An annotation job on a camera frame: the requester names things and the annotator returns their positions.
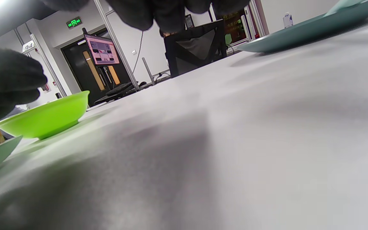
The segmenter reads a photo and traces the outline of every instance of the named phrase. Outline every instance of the keyboard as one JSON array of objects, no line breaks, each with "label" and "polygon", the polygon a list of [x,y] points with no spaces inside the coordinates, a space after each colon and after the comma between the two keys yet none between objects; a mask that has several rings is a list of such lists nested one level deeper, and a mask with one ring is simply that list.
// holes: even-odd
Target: keyboard
[{"label": "keyboard", "polygon": [[127,88],[130,88],[130,86],[133,86],[133,83],[129,82],[129,83],[120,84],[116,88],[114,88],[114,89],[110,90],[109,92],[107,92],[106,95],[107,96],[112,96],[112,95],[115,95],[115,94],[122,93]]}]

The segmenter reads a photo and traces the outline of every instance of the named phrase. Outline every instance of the green exit sign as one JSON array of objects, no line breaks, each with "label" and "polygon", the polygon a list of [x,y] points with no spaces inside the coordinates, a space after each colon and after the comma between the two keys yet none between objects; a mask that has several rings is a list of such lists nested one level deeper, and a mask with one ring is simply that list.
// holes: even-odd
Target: green exit sign
[{"label": "green exit sign", "polygon": [[74,28],[74,27],[76,27],[78,25],[81,25],[82,24],[82,20],[81,20],[80,17],[77,17],[75,19],[70,20],[69,22],[66,22],[66,24],[67,24],[67,28],[68,29],[72,29],[72,28]]}]

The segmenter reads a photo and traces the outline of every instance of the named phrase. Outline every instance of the monitor screen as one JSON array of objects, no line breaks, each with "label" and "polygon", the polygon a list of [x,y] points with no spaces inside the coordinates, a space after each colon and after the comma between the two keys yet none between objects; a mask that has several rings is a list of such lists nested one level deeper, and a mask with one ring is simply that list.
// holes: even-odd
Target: monitor screen
[{"label": "monitor screen", "polygon": [[113,65],[120,63],[111,39],[86,34],[85,39],[95,64]]}]

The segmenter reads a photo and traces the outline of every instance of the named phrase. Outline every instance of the desk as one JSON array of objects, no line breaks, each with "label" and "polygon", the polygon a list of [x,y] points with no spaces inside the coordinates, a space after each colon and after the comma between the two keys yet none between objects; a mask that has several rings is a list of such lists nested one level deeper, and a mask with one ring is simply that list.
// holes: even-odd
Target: desk
[{"label": "desk", "polygon": [[22,143],[0,169],[0,225],[8,220],[55,230],[368,229],[368,26],[278,54],[235,54]]}]

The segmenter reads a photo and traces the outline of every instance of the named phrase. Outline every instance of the cable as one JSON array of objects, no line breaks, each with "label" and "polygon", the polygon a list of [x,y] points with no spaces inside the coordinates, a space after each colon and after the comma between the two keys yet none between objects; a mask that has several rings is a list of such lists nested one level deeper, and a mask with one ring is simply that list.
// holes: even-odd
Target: cable
[{"label": "cable", "polygon": [[228,45],[229,47],[231,47],[231,49],[232,49],[232,55],[234,55],[235,54],[234,48],[232,48],[232,46],[230,44],[225,44],[225,45]]},{"label": "cable", "polygon": [[140,39],[139,54],[137,55],[136,64],[134,64],[133,73],[136,70],[137,62],[139,61],[139,57],[140,57],[140,52],[142,51],[143,35],[144,35],[144,31],[142,31],[142,38]]},{"label": "cable", "polygon": [[157,82],[157,80],[161,79],[161,76],[162,76],[163,74],[167,74],[167,75],[171,78],[171,75],[170,75],[170,74],[168,74],[168,73],[159,73],[159,75],[158,75],[158,76],[156,76],[156,77],[154,78],[154,81],[155,81],[155,83],[156,83],[156,84],[158,83],[158,82]]}]

